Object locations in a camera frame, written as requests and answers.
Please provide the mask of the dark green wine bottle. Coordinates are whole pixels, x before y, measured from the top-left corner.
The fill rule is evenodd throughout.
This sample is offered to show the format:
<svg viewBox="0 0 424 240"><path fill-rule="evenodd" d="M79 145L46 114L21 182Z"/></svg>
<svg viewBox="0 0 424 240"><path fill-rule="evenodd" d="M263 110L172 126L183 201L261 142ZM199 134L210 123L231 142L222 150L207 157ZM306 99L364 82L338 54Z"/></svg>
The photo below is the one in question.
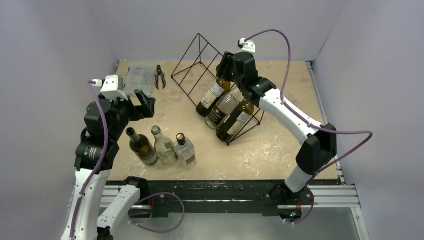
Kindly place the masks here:
<svg viewBox="0 0 424 240"><path fill-rule="evenodd" d="M206 117L212 110L213 106L230 90L230 88L230 81L218 78L196 106L196 112L200 116Z"/></svg>

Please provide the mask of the clear champagne bottle black label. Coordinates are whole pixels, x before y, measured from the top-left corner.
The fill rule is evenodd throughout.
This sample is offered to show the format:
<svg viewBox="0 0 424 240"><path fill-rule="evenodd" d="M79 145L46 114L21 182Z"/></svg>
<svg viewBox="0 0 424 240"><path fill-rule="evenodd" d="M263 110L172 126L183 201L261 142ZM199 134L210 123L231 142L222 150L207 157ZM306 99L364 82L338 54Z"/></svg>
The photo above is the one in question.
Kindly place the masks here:
<svg viewBox="0 0 424 240"><path fill-rule="evenodd" d="M240 89L235 86L212 108L205 119L205 124L209 128L216 130L243 99Z"/></svg>

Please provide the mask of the clear glass bottle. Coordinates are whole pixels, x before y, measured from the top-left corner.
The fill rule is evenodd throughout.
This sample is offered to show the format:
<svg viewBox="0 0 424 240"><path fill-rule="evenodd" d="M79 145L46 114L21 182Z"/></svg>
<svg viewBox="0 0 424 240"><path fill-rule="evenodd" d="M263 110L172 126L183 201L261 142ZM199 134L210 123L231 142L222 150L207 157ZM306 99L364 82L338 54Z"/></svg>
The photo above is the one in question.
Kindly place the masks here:
<svg viewBox="0 0 424 240"><path fill-rule="evenodd" d="M151 133L154 136L154 150L165 166L172 166L177 162L177 156L174 150L174 143L172 140L162 133L158 125L151 127Z"/></svg>

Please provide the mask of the olive green wine bottle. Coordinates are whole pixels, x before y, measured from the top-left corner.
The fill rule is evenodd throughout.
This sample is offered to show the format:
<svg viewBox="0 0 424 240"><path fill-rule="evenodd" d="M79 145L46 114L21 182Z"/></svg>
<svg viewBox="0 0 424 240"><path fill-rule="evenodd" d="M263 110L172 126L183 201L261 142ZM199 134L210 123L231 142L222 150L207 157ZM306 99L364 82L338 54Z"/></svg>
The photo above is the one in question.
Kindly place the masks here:
<svg viewBox="0 0 424 240"><path fill-rule="evenodd" d="M216 131L217 138L228 142L237 134L255 112L255 106L248 100L240 102Z"/></svg>

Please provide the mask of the square clear bottle black cap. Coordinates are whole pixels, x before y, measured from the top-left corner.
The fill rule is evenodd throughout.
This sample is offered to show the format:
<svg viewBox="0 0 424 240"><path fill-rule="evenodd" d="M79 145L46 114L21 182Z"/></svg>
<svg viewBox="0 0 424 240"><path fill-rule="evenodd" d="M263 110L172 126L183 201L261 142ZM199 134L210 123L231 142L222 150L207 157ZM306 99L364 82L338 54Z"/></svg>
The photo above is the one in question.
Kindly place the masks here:
<svg viewBox="0 0 424 240"><path fill-rule="evenodd" d="M197 164L195 146L183 133L176 135L174 151L177 159L186 170L193 168Z"/></svg>

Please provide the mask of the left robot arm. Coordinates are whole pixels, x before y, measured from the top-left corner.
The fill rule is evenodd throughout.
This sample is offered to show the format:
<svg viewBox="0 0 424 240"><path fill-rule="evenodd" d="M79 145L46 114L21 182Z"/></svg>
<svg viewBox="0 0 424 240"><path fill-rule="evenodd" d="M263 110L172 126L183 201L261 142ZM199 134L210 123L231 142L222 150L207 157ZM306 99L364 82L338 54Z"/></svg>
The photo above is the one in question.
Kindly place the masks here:
<svg viewBox="0 0 424 240"><path fill-rule="evenodd" d="M101 95L95 96L87 106L86 128L75 150L74 193L61 239L112 240L131 205L148 201L147 181L129 177L123 191L101 212L103 193L120 150L118 140L129 122L152 118L155 114L154 97L146 96L141 90L136 90L135 95L140 105L134 105L130 99L108 100Z"/></svg>

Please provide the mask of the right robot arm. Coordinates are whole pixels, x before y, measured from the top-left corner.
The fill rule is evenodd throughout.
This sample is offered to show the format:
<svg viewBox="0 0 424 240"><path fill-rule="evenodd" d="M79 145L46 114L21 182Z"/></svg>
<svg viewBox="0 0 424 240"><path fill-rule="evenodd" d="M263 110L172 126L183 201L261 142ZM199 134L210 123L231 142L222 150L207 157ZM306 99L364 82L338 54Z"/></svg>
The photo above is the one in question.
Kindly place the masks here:
<svg viewBox="0 0 424 240"><path fill-rule="evenodd" d="M310 118L284 97L273 82L259 76L252 53L226 51L216 67L216 75L235 83L246 100L273 116L298 140L301 148L296 167L280 191L284 202L294 203L308 182L337 155L336 128Z"/></svg>

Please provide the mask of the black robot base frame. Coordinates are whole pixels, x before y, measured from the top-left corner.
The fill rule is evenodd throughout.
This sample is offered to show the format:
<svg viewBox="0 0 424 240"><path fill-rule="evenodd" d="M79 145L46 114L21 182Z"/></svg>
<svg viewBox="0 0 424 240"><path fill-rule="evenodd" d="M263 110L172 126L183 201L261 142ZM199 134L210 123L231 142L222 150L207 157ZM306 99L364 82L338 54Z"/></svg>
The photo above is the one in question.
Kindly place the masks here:
<svg viewBox="0 0 424 240"><path fill-rule="evenodd" d="M171 213L260 214L297 220L314 208L354 208L354 186L340 180L314 180L299 193L282 189L282 180L149 180L141 185L135 214L152 210L154 218Z"/></svg>

